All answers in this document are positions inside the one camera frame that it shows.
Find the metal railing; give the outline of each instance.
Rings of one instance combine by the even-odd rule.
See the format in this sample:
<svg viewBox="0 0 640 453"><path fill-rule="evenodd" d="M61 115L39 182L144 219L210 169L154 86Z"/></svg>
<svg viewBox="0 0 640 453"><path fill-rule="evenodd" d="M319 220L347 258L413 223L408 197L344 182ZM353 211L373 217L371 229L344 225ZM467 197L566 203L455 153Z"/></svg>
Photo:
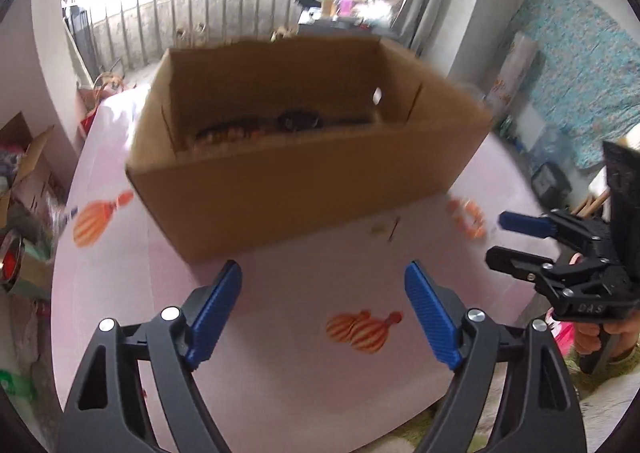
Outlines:
<svg viewBox="0 0 640 453"><path fill-rule="evenodd" d="M294 0L84 1L88 38L101 70L118 59L128 70L142 68L175 46L268 38L278 27L292 28L300 15ZM72 35L77 39L78 33Z"/></svg>

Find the orange balloon print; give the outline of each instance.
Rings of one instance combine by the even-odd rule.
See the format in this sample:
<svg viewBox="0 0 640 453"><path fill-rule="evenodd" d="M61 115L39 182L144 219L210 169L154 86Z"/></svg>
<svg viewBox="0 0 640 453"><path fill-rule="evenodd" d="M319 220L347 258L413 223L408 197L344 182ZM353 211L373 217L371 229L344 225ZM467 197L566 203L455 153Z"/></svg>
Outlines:
<svg viewBox="0 0 640 453"><path fill-rule="evenodd" d="M391 312L384 321L370 318L354 323L351 329L351 346L367 354L375 354L389 337L389 327L402 321L402 312Z"/></svg>
<svg viewBox="0 0 640 453"><path fill-rule="evenodd" d="M351 329L358 321L363 321L371 315L370 310L361 310L359 314L338 314L326 323L326 333L329 339L336 343L348 343L351 338Z"/></svg>
<svg viewBox="0 0 640 453"><path fill-rule="evenodd" d="M76 218L74 242L78 247L88 247L98 241L113 217L116 209L133 200L133 191L123 191L115 202L95 200L88 203Z"/></svg>

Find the metal screw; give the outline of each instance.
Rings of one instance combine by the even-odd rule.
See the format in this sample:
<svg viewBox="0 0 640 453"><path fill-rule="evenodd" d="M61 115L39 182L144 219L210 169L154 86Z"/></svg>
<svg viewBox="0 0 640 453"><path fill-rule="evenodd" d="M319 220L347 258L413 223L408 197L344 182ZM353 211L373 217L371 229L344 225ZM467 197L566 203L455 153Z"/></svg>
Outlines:
<svg viewBox="0 0 640 453"><path fill-rule="evenodd" d="M116 325L116 322L113 319L107 318L107 319L103 319L102 321L100 321L100 324L98 325L98 328L100 328L100 330L102 330L103 332L108 332L115 325Z"/></svg>
<svg viewBox="0 0 640 453"><path fill-rule="evenodd" d="M180 309L177 307L167 307L160 312L160 317L165 321L173 321L180 315Z"/></svg>
<svg viewBox="0 0 640 453"><path fill-rule="evenodd" d="M484 321L486 314L482 312L480 309L472 308L469 312L466 313L466 316L469 319L471 319L471 321L475 321L476 323L479 323L481 321Z"/></svg>
<svg viewBox="0 0 640 453"><path fill-rule="evenodd" d="M542 319L534 319L531 322L531 326L533 330L537 330L538 332L544 332L546 330L546 323L542 321Z"/></svg>

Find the cardboard box on shelf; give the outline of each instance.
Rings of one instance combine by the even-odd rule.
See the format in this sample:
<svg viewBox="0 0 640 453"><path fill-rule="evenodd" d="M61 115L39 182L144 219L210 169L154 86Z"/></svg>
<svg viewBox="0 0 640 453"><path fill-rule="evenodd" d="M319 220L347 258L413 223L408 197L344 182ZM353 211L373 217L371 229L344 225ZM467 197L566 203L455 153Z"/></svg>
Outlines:
<svg viewBox="0 0 640 453"><path fill-rule="evenodd" d="M0 129L0 146L19 146L25 150L11 189L0 196L0 228L6 226L12 196L17 197L28 210L37 214L38 202L49 184L49 166L41 157L52 130L53 127L50 126L41 134L32 137L22 113L15 115Z"/></svg>
<svg viewBox="0 0 640 453"><path fill-rule="evenodd" d="M287 110L376 121L202 154L190 148L220 122ZM126 171L178 253L195 262L445 192L490 123L470 97L386 40L298 37L170 50Z"/></svg>

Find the table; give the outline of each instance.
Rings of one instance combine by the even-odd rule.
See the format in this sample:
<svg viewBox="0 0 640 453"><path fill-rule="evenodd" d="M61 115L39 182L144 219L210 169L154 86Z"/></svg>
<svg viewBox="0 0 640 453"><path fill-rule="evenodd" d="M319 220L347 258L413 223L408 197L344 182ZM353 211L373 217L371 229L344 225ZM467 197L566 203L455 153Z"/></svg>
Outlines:
<svg viewBox="0 0 640 453"><path fill-rule="evenodd" d="M127 149L147 88L108 99L84 146L68 207L115 200L130 188ZM539 214L529 186L493 135L487 137L451 194L472 197L489 234L469 242L437 195L397 210L255 249L234 258L244 281L212 359L194 378L236 453L348 452L388 433L439 399L450 372L437 363L404 295L402 274L420 259L438 283L468 306L512 324L533 295L530 284L484 265L491 245L556 258L554 242L506 233L505 209ZM52 355L64 406L76 368L98 322L148 321L210 283L223 264L190 268L176 255L138 198L116 210L100 239L79 248L70 222L58 246L52 291ZM325 325L338 313L368 309L389 323L375 354L334 343ZM148 363L141 364L147 406L159 444L174 448Z"/></svg>

